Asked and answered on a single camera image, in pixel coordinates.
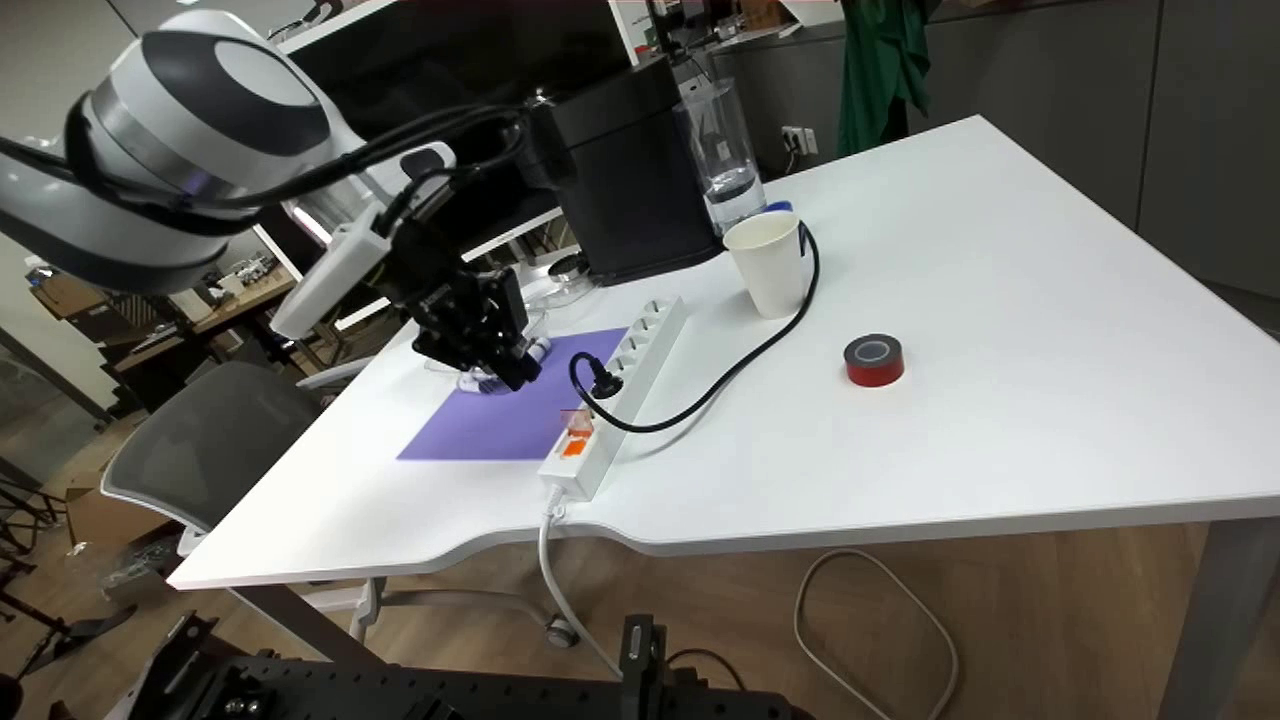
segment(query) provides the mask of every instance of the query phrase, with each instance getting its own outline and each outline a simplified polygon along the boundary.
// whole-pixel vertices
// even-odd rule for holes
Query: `white wall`
[[[70,104],[88,91],[129,26],[105,0],[0,0],[0,132],[61,137]],[[111,404],[101,353],[33,299],[23,249],[0,235],[0,329],[65,373],[96,404]]]

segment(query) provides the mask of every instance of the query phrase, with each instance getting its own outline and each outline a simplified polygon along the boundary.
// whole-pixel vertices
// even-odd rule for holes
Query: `white cup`
[[[804,299],[802,214],[760,211],[723,231],[735,277],[748,282],[760,317],[793,317]]]

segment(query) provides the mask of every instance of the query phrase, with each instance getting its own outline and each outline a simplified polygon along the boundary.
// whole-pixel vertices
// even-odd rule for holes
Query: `electrical outlet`
[[[624,379],[621,397],[600,399],[612,416],[638,419],[662,367],[679,340],[688,309],[679,299],[647,299],[627,335],[615,342],[610,373]],[[549,453],[539,477],[560,485],[574,498],[594,498],[624,433],[600,419],[594,407],[576,407]]]
[[[789,154],[797,151],[802,161],[817,161],[817,132],[804,124],[784,124],[784,148]]]

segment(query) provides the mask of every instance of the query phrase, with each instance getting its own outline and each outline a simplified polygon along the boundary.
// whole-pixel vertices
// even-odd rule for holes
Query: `floor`
[[[48,480],[96,433],[96,419],[0,347],[0,455]]]
[[[129,433],[107,433],[65,462],[61,480],[96,470]],[[1155,717],[1173,665],[1199,529],[1134,529],[1030,540],[910,542],[882,556],[951,623],[965,681],[951,717],[1049,717],[1142,720]],[[96,593],[107,553],[70,556],[65,534],[45,534],[39,570],[13,583],[15,597],[70,618],[105,614]],[[723,652],[751,686],[784,691],[814,717],[859,720],[793,643],[793,593],[817,553],[645,560],[615,542],[560,542],[556,569],[588,623],[615,648],[627,611],[669,623],[671,648]],[[520,586],[539,597],[531,546],[502,546],[415,583]],[[105,717],[145,672],[150,657],[184,611],[220,614],[220,635],[256,652],[308,657],[292,635],[234,598],[174,597],[88,643],[71,659],[23,681],[29,713],[65,699],[71,717]],[[837,669],[859,674],[895,717],[923,717],[944,684],[944,648],[928,623],[882,576],[831,563],[808,609],[808,630]],[[29,618],[0,623],[0,672],[15,672],[39,630]],[[520,611],[470,603],[387,609],[374,648],[392,665],[476,669],[525,674],[600,674],[594,652],[560,652]],[[1280,618],[1256,639],[1229,717],[1280,717]]]

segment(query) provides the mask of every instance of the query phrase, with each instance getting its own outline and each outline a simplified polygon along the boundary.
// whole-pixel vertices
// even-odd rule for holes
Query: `water bottle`
[[[704,185],[704,204],[723,235],[735,218],[765,207],[745,107],[732,80],[716,71],[713,55],[694,55],[676,68],[676,80],[694,124],[688,141]]]

